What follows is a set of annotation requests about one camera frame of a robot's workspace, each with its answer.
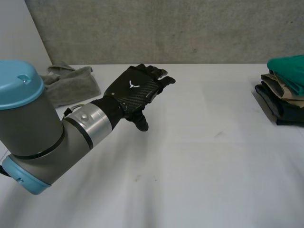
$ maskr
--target white table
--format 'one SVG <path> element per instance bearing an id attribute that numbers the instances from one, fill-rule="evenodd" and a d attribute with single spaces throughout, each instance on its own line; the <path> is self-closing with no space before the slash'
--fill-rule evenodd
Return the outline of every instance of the white table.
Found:
<path id="1" fill-rule="evenodd" d="M 149 131 L 122 120 L 39 196 L 0 176 L 1 228 L 304 227 L 304 130 L 253 96 L 266 66 L 156 66 L 177 83 L 145 109 Z M 93 66 L 102 92 L 127 67 Z"/>

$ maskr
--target green cloth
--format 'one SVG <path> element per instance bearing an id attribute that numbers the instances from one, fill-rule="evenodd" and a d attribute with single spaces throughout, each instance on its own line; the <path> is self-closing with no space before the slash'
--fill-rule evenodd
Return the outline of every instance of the green cloth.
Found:
<path id="1" fill-rule="evenodd" d="M 273 58 L 268 61 L 267 67 L 276 72 L 295 95 L 304 95 L 304 55 Z"/>

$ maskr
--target silver metal cylinder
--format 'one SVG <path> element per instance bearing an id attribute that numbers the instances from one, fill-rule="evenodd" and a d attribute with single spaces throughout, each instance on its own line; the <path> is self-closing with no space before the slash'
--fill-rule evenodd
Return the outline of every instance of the silver metal cylinder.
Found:
<path id="1" fill-rule="evenodd" d="M 93 146 L 100 143 L 112 131 L 111 122 L 106 114 L 92 103 L 84 105 L 68 117 L 75 120 L 87 132 Z"/>

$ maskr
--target gray concrete wall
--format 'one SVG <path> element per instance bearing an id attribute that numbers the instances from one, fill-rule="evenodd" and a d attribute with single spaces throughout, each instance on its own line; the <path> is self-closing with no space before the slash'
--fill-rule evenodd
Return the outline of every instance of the gray concrete wall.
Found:
<path id="1" fill-rule="evenodd" d="M 53 62 L 265 63 L 304 52 L 303 0 L 26 0 Z"/>

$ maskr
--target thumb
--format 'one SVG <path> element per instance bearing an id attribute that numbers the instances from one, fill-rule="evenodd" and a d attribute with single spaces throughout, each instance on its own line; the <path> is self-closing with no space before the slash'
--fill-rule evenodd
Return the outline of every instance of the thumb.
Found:
<path id="1" fill-rule="evenodd" d="M 146 117 L 143 115 L 142 110 L 133 113 L 132 116 L 127 118 L 127 120 L 133 122 L 137 129 L 142 132 L 146 132 L 149 129 L 149 125 L 146 121 Z"/>

